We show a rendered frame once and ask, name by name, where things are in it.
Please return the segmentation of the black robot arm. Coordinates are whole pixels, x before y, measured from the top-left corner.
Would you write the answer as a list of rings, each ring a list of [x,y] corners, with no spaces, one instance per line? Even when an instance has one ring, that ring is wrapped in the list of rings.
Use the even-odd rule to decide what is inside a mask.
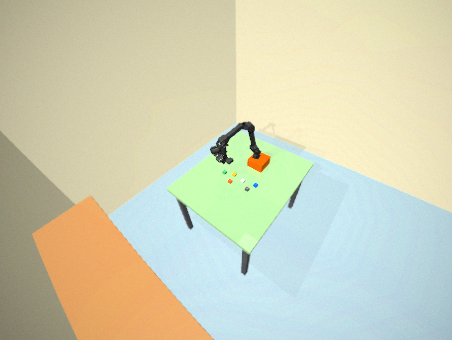
[[[249,138],[250,138],[250,142],[251,145],[249,146],[250,150],[253,152],[253,157],[254,159],[259,159],[260,158],[260,154],[261,154],[261,150],[258,148],[257,144],[256,144],[256,140],[255,140],[255,135],[254,135],[254,131],[255,131],[255,125],[253,123],[251,123],[250,121],[247,122],[240,122],[238,123],[232,130],[230,130],[227,134],[224,134],[222,136],[220,136],[216,142],[216,146],[212,146],[210,148],[211,154],[216,154],[216,153],[224,153],[226,152],[226,146],[229,146],[227,143],[229,142],[229,140],[235,135],[237,134],[241,129],[247,130],[249,133]],[[220,144],[221,145],[220,145]],[[223,163],[225,160],[225,156],[224,155],[218,155],[216,157],[216,160],[219,163]]]

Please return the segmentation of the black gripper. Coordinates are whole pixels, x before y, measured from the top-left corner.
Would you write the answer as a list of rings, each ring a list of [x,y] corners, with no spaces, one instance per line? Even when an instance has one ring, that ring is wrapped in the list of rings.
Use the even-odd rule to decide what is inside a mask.
[[[231,164],[233,161],[234,161],[234,159],[233,158],[231,158],[231,157],[227,157],[228,155],[227,155],[227,151],[226,152],[224,152],[224,153],[221,153],[221,152],[219,152],[221,155],[224,155],[225,156],[225,160],[224,160],[224,162],[222,163],[223,165],[225,164],[225,162],[227,163],[227,164]],[[213,154],[213,156],[217,156],[217,155],[220,155],[219,153],[216,153],[216,154]]]

